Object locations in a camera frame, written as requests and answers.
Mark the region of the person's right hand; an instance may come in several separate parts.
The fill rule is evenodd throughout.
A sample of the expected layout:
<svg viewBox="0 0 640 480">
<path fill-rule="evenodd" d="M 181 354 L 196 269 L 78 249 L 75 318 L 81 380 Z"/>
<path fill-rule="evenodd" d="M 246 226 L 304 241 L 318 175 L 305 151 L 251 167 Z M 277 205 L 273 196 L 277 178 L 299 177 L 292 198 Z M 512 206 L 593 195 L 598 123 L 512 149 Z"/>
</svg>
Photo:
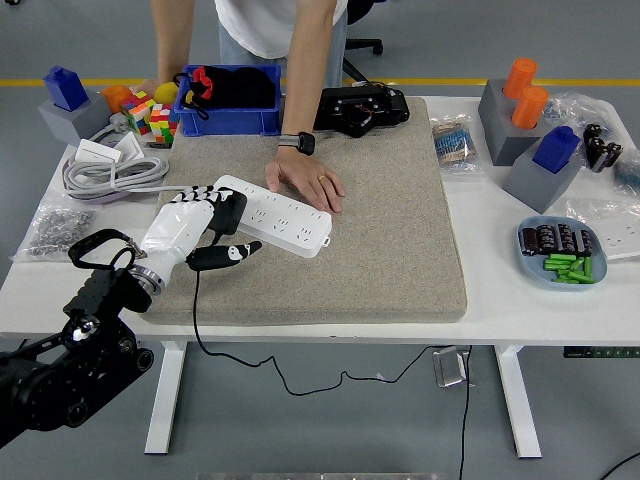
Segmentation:
<svg viewBox="0 0 640 480">
<path fill-rule="evenodd" d="M 131 86 L 130 90 L 132 93 L 144 91 L 146 94 L 154 96 L 156 90 L 166 83 L 173 83 L 173 81 L 171 79 L 149 78 L 143 80 L 140 84 Z"/>
</svg>

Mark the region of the person's left hand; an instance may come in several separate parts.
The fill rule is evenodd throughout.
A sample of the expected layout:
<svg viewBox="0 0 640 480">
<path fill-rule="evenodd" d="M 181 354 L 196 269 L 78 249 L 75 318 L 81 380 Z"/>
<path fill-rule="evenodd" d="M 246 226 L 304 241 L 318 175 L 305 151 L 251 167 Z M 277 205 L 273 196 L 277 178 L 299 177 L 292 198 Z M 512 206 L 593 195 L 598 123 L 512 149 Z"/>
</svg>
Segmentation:
<svg viewBox="0 0 640 480">
<path fill-rule="evenodd" d="M 265 180 L 271 192 L 277 192 L 285 182 L 317 210 L 329 213 L 342 211 L 341 198 L 346 195 L 346 190 L 340 176 L 315 157 L 300 153 L 293 147 L 277 149 L 276 155 L 265 166 Z"/>
</svg>

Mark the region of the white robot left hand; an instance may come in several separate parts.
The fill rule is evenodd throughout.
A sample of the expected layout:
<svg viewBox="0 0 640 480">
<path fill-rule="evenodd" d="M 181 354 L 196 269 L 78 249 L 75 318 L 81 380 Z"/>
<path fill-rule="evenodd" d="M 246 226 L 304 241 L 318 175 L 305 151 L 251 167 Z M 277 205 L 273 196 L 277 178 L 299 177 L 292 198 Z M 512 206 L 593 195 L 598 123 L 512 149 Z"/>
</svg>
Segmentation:
<svg viewBox="0 0 640 480">
<path fill-rule="evenodd" d="M 169 284 L 175 266 L 185 263 L 200 272 L 239 264 L 262 247 L 259 241 L 224 246 L 223 235 L 238 229 L 247 204 L 245 195 L 222 187 L 193 187 L 165 204 L 154 219 L 140 248 L 132 275 L 152 295 Z"/>
</svg>

